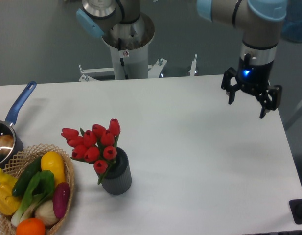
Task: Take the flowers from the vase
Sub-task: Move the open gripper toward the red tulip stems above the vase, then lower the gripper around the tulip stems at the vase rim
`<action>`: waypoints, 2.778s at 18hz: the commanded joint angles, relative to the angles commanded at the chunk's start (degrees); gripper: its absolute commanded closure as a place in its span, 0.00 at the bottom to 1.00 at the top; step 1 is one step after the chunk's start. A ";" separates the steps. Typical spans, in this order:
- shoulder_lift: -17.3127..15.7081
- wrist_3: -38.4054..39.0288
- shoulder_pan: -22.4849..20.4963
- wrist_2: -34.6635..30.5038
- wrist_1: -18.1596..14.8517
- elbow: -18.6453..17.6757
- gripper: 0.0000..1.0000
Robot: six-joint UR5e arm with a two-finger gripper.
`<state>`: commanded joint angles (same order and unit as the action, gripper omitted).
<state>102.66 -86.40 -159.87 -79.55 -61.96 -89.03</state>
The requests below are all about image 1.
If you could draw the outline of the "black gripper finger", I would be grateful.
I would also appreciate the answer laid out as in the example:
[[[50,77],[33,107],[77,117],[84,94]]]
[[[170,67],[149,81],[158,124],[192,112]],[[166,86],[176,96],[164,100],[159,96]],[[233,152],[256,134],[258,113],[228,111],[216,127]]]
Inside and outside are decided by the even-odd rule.
[[[281,103],[282,86],[267,86],[263,92],[256,95],[257,101],[261,104],[262,108],[260,111],[259,118],[263,119],[265,115],[276,110]]]
[[[240,89],[238,84],[232,85],[231,80],[235,78],[237,75],[237,71],[230,67],[228,68],[224,74],[221,83],[221,88],[226,91],[227,96],[229,97],[228,104],[231,105],[235,100],[235,93]]]

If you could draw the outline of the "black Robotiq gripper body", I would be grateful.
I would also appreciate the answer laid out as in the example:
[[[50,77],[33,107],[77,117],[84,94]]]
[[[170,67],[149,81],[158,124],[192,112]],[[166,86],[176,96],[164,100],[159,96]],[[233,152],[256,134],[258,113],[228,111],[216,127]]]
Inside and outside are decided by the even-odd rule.
[[[235,76],[240,89],[250,95],[266,92],[273,61],[268,64],[252,64],[251,55],[239,59],[238,71]]]

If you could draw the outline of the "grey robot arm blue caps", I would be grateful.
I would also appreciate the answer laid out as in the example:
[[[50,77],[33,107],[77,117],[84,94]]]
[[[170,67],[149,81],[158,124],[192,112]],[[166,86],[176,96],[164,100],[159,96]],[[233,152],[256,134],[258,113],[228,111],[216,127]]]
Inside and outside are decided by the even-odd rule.
[[[281,101],[282,87],[271,85],[269,75],[286,8],[285,0],[196,2],[200,17],[243,31],[238,68],[224,72],[221,88],[229,104],[239,90],[254,96],[262,106],[261,118]],[[148,77],[148,46],[155,29],[152,20],[141,12],[138,0],[84,0],[76,18],[88,34],[102,38],[110,48],[115,79]]]

